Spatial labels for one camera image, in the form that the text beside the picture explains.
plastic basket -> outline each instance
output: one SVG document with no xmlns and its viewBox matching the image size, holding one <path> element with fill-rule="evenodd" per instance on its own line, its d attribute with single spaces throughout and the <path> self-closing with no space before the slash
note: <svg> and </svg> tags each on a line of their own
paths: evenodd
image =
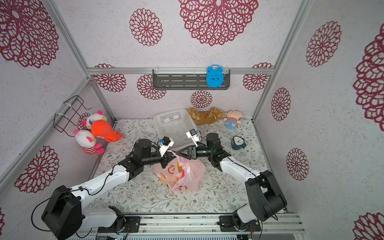
<svg viewBox="0 0 384 240">
<path fill-rule="evenodd" d="M 177 109 L 166 113 L 158 114 L 153 118 L 159 139 L 170 137 L 175 142 L 172 150 L 180 150 L 193 145 L 192 139 L 185 134 L 191 129 L 197 130 L 195 123 L 189 116 L 186 109 Z"/>
</svg>

blue alarm clock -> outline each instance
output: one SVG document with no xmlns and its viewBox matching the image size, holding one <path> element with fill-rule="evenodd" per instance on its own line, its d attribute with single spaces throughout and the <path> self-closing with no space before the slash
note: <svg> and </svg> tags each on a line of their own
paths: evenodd
<svg viewBox="0 0 384 240">
<path fill-rule="evenodd" d="M 207 69 L 207 85 L 209 88 L 220 88 L 224 82 L 223 68 L 219 65 L 212 65 Z"/>
</svg>

stuffed toy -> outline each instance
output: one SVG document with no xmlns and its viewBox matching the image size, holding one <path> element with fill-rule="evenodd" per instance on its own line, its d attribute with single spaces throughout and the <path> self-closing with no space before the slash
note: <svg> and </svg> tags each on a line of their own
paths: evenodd
<svg viewBox="0 0 384 240">
<path fill-rule="evenodd" d="M 84 149 L 84 152 L 88 155 L 98 155 L 102 154 L 105 149 L 100 148 L 101 143 L 96 144 L 96 138 L 94 135 L 88 131 L 88 130 L 77 130 L 74 131 L 76 135 L 74 136 L 76 139 L 76 142 L 82 146 Z"/>
<path fill-rule="evenodd" d="M 224 116 L 223 110 L 216 107 L 212 107 L 208 112 L 198 112 L 195 108 L 190 108 L 188 113 L 198 126 L 212 124 Z"/>
<path fill-rule="evenodd" d="M 93 122 L 91 132 L 95 137 L 103 137 L 107 142 L 117 142 L 124 136 L 112 129 L 111 124 L 104 120 L 97 120 Z"/>
<path fill-rule="evenodd" d="M 107 121 L 107 118 L 103 115 L 102 111 L 97 111 L 97 113 L 91 114 L 87 118 L 87 120 L 81 122 L 81 125 L 83 125 L 84 127 L 87 126 L 87 129 L 90 130 L 92 123 L 97 121 L 97 120 Z"/>
<path fill-rule="evenodd" d="M 237 124 L 241 123 L 239 119 L 243 117 L 243 114 L 236 110 L 226 112 L 225 115 L 227 116 L 224 118 L 225 126 L 228 129 L 235 129 Z"/>
</svg>

pink plastic bag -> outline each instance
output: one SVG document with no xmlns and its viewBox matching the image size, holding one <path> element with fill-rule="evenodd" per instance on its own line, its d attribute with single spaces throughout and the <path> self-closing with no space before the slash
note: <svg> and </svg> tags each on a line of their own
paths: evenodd
<svg viewBox="0 0 384 240">
<path fill-rule="evenodd" d="M 205 174 L 205 165 L 199 159 L 188 160 L 176 155 L 166 168 L 162 168 L 160 163 L 154 164 L 154 172 L 164 185 L 172 191 L 189 189 L 197 192 L 200 182 Z"/>
</svg>

table surface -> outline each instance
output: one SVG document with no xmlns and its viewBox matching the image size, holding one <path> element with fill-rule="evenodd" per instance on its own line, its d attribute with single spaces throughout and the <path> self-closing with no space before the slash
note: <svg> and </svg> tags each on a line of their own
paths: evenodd
<svg viewBox="0 0 384 240">
<path fill-rule="evenodd" d="M 210 132 L 218 133 L 225 150 L 241 163 L 260 172 L 268 169 L 250 119 L 242 120 L 235 130 L 226 129 L 224 120 L 199 126 L 199 129 L 203 137 Z M 115 163 L 123 160 L 130 153 L 137 139 L 147 138 L 158 141 L 152 119 L 119 120 L 116 122 L 115 130 L 121 132 L 125 138 L 108 144 L 95 176 L 108 171 Z M 233 150 L 230 145 L 233 136 L 241 136 L 247 141 L 248 146 L 241 150 Z M 200 160 L 206 169 L 198 192 L 190 190 L 173 192 L 161 184 L 154 174 L 153 166 L 145 166 L 144 171 L 137 177 L 110 189 L 90 203 L 87 208 L 116 206 L 124 213 L 231 213 L 248 203 L 244 183 L 212 167 L 206 158 L 200 158 Z"/>
</svg>

